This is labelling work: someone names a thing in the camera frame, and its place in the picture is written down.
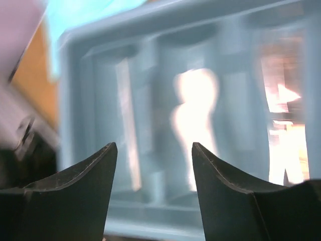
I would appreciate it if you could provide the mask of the white chopstick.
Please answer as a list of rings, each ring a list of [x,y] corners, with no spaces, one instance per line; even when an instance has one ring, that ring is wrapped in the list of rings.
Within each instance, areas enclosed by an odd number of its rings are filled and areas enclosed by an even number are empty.
[[[116,65],[116,77],[131,188],[134,191],[138,191],[141,188],[141,177],[132,105],[130,70],[127,58],[124,58]]]

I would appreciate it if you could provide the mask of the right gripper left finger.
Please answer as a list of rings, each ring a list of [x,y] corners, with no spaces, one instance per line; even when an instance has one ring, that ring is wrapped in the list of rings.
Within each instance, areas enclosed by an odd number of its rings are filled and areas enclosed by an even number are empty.
[[[1,189],[1,240],[102,240],[117,153],[109,143],[54,175]]]

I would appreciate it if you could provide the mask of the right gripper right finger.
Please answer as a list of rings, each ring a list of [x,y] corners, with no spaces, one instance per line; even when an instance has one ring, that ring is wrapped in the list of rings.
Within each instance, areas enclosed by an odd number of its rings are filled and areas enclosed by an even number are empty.
[[[320,180],[291,187],[254,177],[193,143],[206,240],[320,240]]]

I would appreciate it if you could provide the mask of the silver knife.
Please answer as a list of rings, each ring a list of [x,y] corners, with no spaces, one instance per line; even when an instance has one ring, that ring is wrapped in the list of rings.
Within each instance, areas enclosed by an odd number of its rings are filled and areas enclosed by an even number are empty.
[[[285,87],[284,59],[271,54],[261,58],[264,92],[268,105],[271,125],[268,127],[270,171],[269,181],[284,185],[298,184],[304,181],[299,159],[300,141],[304,135],[298,134],[294,123],[288,116],[288,104],[301,99],[293,90]]]

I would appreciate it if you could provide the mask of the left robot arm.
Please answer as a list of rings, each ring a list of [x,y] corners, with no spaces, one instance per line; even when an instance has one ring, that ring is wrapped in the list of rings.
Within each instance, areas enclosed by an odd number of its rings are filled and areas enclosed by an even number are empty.
[[[10,83],[1,83],[1,189],[57,172],[57,132]]]

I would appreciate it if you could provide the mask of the large white ceramic spoon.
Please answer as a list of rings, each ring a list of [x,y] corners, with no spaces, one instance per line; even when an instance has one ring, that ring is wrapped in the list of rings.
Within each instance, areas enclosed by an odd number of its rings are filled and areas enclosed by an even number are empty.
[[[182,148],[187,164],[187,181],[191,191],[196,191],[192,145],[201,143],[209,151],[218,154],[212,127],[219,83],[213,71],[207,68],[191,69],[174,79],[177,98],[180,101],[171,113],[172,130]]]

